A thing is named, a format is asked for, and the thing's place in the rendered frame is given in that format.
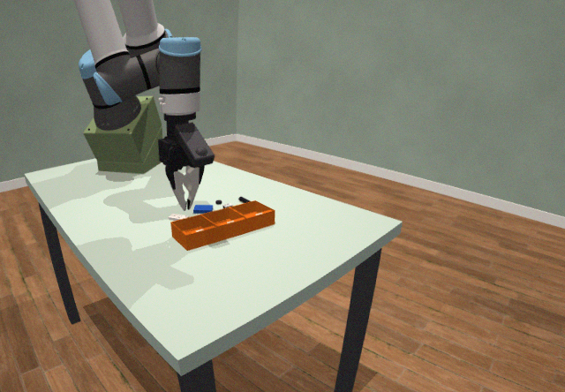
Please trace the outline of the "white domino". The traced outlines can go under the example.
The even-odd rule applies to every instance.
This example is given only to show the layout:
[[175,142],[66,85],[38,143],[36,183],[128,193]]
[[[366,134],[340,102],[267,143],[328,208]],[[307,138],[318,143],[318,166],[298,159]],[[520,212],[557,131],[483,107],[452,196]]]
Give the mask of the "white domino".
[[187,215],[176,215],[176,214],[172,214],[171,216],[169,216],[169,220],[173,220],[173,221],[177,221],[183,218],[189,217]]

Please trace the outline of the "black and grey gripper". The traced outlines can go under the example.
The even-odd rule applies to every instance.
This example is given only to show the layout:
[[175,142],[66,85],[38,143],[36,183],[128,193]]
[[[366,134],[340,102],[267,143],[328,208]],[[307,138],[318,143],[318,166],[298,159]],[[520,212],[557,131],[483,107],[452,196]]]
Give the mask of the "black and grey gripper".
[[[205,165],[197,168],[194,168],[192,166],[185,151],[179,144],[174,134],[174,129],[175,125],[188,124],[188,120],[193,120],[195,118],[196,112],[189,115],[179,116],[164,114],[164,120],[167,121],[167,136],[164,139],[158,140],[159,161],[166,165],[165,171],[169,183],[171,184],[170,186],[172,186],[172,190],[177,198],[177,201],[184,211],[186,210],[186,202],[188,210],[190,210],[192,207],[192,203],[200,186]],[[187,167],[185,168],[184,176],[184,174],[182,174],[178,170],[181,170],[185,166]],[[185,191],[183,189],[183,184],[189,192],[187,201],[185,201]]]

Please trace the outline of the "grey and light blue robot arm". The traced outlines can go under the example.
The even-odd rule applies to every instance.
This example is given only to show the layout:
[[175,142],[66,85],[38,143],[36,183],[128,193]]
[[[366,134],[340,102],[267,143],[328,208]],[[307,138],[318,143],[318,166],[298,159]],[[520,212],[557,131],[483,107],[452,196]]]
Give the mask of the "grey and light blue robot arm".
[[[128,125],[141,111],[136,94],[158,86],[161,113],[199,111],[200,39],[170,38],[170,31],[157,25],[153,0],[117,1],[124,37],[110,0],[74,0],[91,50],[79,60],[79,71],[96,126],[113,131]],[[194,168],[214,162],[194,123],[175,125],[174,134]]]

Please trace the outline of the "orange rack of bins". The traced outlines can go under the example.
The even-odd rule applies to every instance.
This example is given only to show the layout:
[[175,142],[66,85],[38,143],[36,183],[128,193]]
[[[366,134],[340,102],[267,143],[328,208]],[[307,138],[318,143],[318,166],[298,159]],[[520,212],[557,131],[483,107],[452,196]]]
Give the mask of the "orange rack of bins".
[[254,200],[174,221],[172,230],[174,239],[190,251],[274,224],[275,210]]

